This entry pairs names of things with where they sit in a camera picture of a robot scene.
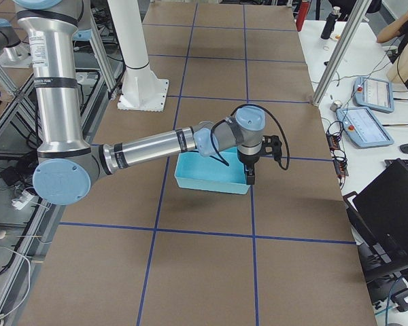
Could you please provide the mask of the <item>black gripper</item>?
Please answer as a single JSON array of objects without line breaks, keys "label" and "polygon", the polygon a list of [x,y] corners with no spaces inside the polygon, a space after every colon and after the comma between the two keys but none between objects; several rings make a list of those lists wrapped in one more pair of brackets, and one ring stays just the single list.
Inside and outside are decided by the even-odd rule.
[{"label": "black gripper", "polygon": [[237,152],[239,161],[245,168],[245,181],[247,185],[254,185],[256,180],[255,164],[259,161],[260,155],[258,153],[247,155],[241,151]]}]

